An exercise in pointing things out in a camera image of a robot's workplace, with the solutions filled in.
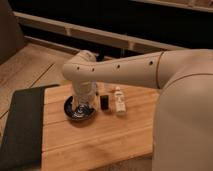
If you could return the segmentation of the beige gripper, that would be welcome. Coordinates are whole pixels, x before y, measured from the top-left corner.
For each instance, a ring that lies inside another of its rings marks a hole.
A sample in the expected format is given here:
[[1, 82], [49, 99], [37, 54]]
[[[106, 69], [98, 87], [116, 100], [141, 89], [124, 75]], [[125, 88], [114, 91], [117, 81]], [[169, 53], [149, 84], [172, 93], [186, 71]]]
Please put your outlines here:
[[97, 84], [95, 82], [74, 82], [73, 86], [73, 107], [75, 109], [80, 103], [88, 103], [95, 109]]

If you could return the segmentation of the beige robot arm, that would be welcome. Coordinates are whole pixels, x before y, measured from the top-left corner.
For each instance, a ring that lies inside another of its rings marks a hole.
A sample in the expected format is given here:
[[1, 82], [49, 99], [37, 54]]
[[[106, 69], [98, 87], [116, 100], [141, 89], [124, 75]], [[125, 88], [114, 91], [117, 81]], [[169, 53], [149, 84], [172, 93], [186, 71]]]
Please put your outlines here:
[[63, 65], [78, 96], [95, 81], [160, 89], [157, 112], [213, 111], [213, 50], [161, 51], [97, 62], [81, 51]]

